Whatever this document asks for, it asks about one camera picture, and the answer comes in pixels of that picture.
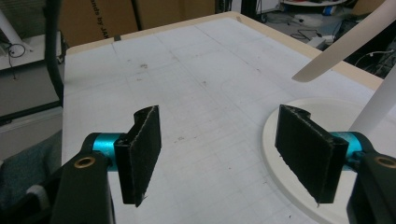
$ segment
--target white table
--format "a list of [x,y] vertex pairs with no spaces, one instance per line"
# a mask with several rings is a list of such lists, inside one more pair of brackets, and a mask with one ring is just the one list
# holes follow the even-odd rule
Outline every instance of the white table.
[[309,83],[291,80],[317,54],[233,12],[72,48],[63,162],[89,133],[127,132],[135,111],[159,105],[163,148],[139,208],[122,204],[109,173],[118,223],[314,223],[268,175],[263,125],[301,98],[364,105],[381,82],[345,63]]

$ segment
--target cable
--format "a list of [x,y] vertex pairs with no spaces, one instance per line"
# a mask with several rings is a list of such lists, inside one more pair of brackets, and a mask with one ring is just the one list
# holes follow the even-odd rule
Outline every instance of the cable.
[[[14,46],[21,46],[22,48],[23,48],[23,52],[20,54],[20,55],[17,55],[17,56],[15,56],[15,55],[12,55],[12,54],[14,54],[14,52],[12,51],[12,47],[14,47]],[[15,71],[14,71],[14,66],[12,66],[12,63],[11,63],[11,58],[20,58],[21,56],[23,56],[23,54],[26,52],[26,47],[24,46],[24,45],[22,45],[22,44],[10,44],[9,46],[8,46],[8,63],[9,63],[9,66],[10,66],[10,68],[11,68],[11,71],[12,71],[12,76],[13,76],[13,80],[18,80],[17,79],[17,77],[15,76]]]
[[318,30],[297,30],[298,34],[291,34],[290,36],[295,39],[299,39],[299,40],[303,40],[303,39],[311,40],[311,38],[309,38],[308,36],[303,34],[303,31],[315,32],[317,34],[317,36],[322,37],[322,35],[320,33],[318,33]]
[[387,62],[388,62],[388,60],[391,58],[391,57],[393,57],[393,59],[392,59],[392,61],[391,61],[391,63],[392,63],[392,67],[394,66],[394,59],[395,59],[395,56],[393,55],[394,54],[394,50],[392,49],[392,50],[390,50],[390,51],[392,51],[392,53],[390,53],[390,55],[388,56],[388,57],[386,57],[385,59],[383,59],[382,60],[382,62],[379,62],[378,64],[381,64],[379,67],[378,67],[378,69],[376,69],[375,70],[375,73],[374,73],[374,75],[378,75],[378,73],[381,71],[381,69],[384,67],[384,66],[387,66]]
[[394,49],[391,49],[391,50],[388,50],[388,51],[373,51],[373,52],[370,52],[370,53],[366,53],[366,54],[364,54],[363,56],[361,56],[361,57],[356,61],[355,67],[358,66],[358,63],[361,61],[361,59],[363,59],[364,57],[366,57],[366,56],[368,56],[368,55],[370,55],[370,57],[373,57],[373,55],[374,55],[374,54],[377,54],[377,53],[387,54],[387,53],[393,53],[394,51],[395,51]]

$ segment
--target white stand pole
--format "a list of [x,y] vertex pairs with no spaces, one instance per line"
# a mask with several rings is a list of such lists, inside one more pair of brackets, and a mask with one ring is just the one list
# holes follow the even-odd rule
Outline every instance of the white stand pole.
[[369,103],[350,127],[350,131],[368,135],[396,105],[396,65],[388,73]]

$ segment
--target white tabletop surface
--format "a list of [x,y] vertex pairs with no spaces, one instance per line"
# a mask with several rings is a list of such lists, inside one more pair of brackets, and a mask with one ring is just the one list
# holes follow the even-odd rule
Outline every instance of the white tabletop surface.
[[262,159],[262,128],[296,99],[364,105],[373,91],[334,71],[291,77],[309,59],[233,19],[198,23],[65,59],[63,162],[89,133],[125,133],[160,106],[163,148],[139,208],[109,182],[118,223],[315,223],[279,191]]

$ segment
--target cardboard box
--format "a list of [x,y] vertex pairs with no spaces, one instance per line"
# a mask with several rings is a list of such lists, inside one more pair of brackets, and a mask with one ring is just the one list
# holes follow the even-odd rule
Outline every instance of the cardboard box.
[[362,16],[372,13],[384,2],[385,0],[359,0],[353,7],[351,14],[355,16]]
[[69,47],[137,31],[131,0],[64,0],[59,27]]
[[215,0],[133,0],[141,30],[215,14]]

